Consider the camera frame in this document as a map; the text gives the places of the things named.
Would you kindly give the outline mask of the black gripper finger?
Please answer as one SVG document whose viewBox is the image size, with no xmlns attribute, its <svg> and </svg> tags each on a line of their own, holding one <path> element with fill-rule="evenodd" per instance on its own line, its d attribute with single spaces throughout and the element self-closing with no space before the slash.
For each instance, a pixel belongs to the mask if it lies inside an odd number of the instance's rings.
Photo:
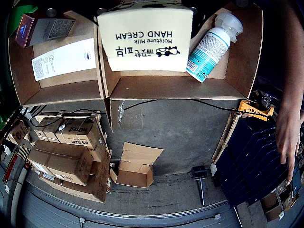
<svg viewBox="0 0 304 228">
<path fill-rule="evenodd" d="M 83 16 L 95 16 L 98 9 L 111 9 L 118 2 L 118 0 L 47 0 L 46 8 L 54 8 L 61 12 L 71 10 Z"/>
<path fill-rule="evenodd" d="M 182 5 L 193 11 L 192 36 L 196 36 L 205 23 L 214 27 L 217 11 L 231 3 L 232 8 L 248 8 L 248 0 L 181 0 Z"/>
</svg>

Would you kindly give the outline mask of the bare person hand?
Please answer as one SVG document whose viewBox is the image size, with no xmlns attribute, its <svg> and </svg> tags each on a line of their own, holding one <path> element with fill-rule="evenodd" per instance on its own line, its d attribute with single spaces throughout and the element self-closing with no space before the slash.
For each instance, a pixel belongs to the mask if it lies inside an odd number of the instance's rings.
<svg viewBox="0 0 304 228">
<path fill-rule="evenodd" d="M 304 112 L 298 109 L 281 107 L 275 127 L 277 150 L 281 164 L 288 168 L 286 182 L 290 183 L 295 168 L 295 156 L 300 143 L 300 127 L 304 122 Z"/>
</svg>

